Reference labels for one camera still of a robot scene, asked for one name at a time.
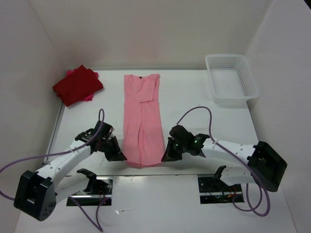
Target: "folded red fabric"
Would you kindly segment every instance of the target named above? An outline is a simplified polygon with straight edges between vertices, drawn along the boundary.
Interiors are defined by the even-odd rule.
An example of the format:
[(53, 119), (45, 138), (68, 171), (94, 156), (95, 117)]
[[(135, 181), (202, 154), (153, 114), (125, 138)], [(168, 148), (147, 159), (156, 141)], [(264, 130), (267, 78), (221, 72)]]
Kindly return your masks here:
[[(72, 73), (75, 72), (76, 70), (77, 70), (77, 69), (68, 70), (68, 71), (67, 71), (67, 75), (72, 74)], [(94, 93), (93, 93), (93, 94), (90, 94), (90, 95), (87, 96), (87, 97), (85, 97), (85, 98), (83, 99), (83, 101), (90, 101), (90, 100), (93, 99), (93, 97), (94, 97)]]
[(53, 90), (66, 106), (70, 106), (94, 92), (103, 89), (103, 84), (97, 79), (91, 69), (80, 66), (53, 86)]

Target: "purple cable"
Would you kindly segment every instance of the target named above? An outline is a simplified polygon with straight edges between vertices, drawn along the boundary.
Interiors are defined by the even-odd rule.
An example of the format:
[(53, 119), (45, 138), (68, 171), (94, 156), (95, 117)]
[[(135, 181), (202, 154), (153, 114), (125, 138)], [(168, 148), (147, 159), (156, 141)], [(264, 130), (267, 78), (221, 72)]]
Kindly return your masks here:
[[(180, 120), (177, 122), (177, 125), (181, 122), (181, 120), (191, 111), (195, 110), (195, 109), (198, 109), (198, 108), (204, 108), (206, 110), (208, 110), (209, 112), (209, 126), (208, 126), (208, 133), (209, 133), (209, 136), (210, 136), (210, 139), (217, 145), (219, 146), (220, 148), (222, 148), (224, 151), (228, 152), (229, 154), (231, 154), (234, 158), (236, 158), (243, 166), (245, 166), (252, 174), (253, 178), (255, 181), (257, 181), (259, 183), (259, 189), (260, 189), (260, 200), (257, 204), (257, 206), (253, 207), (252, 204), (250, 203), (250, 200), (249, 200), (249, 195), (248, 195), (248, 184), (246, 184), (246, 200), (247, 200), (247, 203), (248, 203), (248, 206), (249, 206), (249, 210), (245, 210), (245, 209), (241, 209), (240, 207), (237, 207), (236, 204), (234, 203), (234, 199), (232, 200), (233, 204), (235, 207), (237, 207), (239, 210), (241, 211), (244, 211), (244, 212), (254, 212), (256, 215), (260, 216), (260, 217), (265, 217), (269, 214), (270, 212), (270, 197), (269, 197), (269, 194), (268, 194), (268, 191), (267, 189), (264, 187), (261, 179), (258, 177), (258, 175), (256, 173), (253, 172), (253, 170), (242, 160), (240, 159), (238, 156), (236, 156), (233, 152), (231, 152), (230, 150), (228, 150), (226, 147), (224, 147), (223, 145), (219, 144), (212, 136), (212, 133), (211, 133), (211, 126), (212, 126), (212, 112), (209, 108), (207, 107), (204, 107), (204, 106), (199, 106), (199, 107), (194, 107), (194, 108), (191, 108), (190, 110), (188, 110), (181, 118)], [(267, 199), (267, 209), (266, 211), (263, 213), (263, 214), (260, 214), (256, 211), (256, 209), (260, 206), (261, 204), (261, 201), (262, 201), (262, 191), (261, 189), (263, 189), (264, 193), (265, 193), (265, 196), (266, 196), (266, 199)]]
[[(105, 119), (105, 112), (104, 112), (104, 110), (103, 110), (102, 108), (99, 110), (99, 113), (98, 113), (98, 120), (100, 120), (100, 118), (101, 118), (101, 113), (103, 114), (103, 118), (102, 118), (102, 120), (101, 120), (101, 124), (100, 124), (98, 130), (97, 130), (96, 133), (95, 133), (86, 143), (84, 143), (83, 145), (81, 145), (81, 146), (79, 146), (79, 147), (77, 147), (77, 148), (74, 148), (73, 150), (68, 150), (68, 151), (64, 151), (64, 152), (58, 152), (58, 153), (53, 153), (53, 154), (44, 154), (44, 155), (36, 155), (36, 156), (32, 156), (32, 157), (26, 157), (26, 158), (23, 158), (23, 159), (17, 159), (17, 160), (15, 160), (15, 161), (10, 162), (9, 164), (5, 165), (3, 168), (1, 168), (1, 169), (0, 169), (0, 173), (3, 172), (3, 171), (4, 171), (5, 169), (7, 169), (8, 167), (10, 167), (10, 166), (12, 166), (12, 165), (14, 165), (14, 164), (23, 162), (23, 161), (27, 161), (27, 160), (31, 160), (31, 159), (45, 158), (45, 157), (47, 157), (47, 156), (57, 156), (57, 155), (69, 154), (69, 153), (71, 153), (71, 152), (73, 152), (73, 151), (79, 150), (79, 149), (81, 149), (81, 148), (87, 146), (90, 142), (92, 142), (92, 141), (96, 138), (97, 134), (100, 132), (100, 130), (101, 130), (102, 127), (103, 127), (104, 119)], [(6, 195), (6, 194), (3, 193), (1, 190), (0, 190), (0, 195), (3, 196), (4, 198), (9, 199), (9, 200), (14, 200), (14, 198), (12, 198), (12, 197)]]
[(79, 204), (79, 202), (77, 202), (74, 198), (72, 197), (68, 197), (68, 199), (72, 200), (82, 211), (82, 213), (87, 217), (87, 219), (100, 231), (100, 232), (104, 232), (103, 228), (101, 227), (99, 221), (98, 221), (98, 211), (99, 211), (99, 207), (102, 206), (109, 198), (105, 198), (101, 203), (99, 203), (99, 205), (97, 206), (96, 209), (96, 222), (97, 224), (88, 216), (88, 214), (85, 212), (85, 210), (82, 208), (82, 206)]

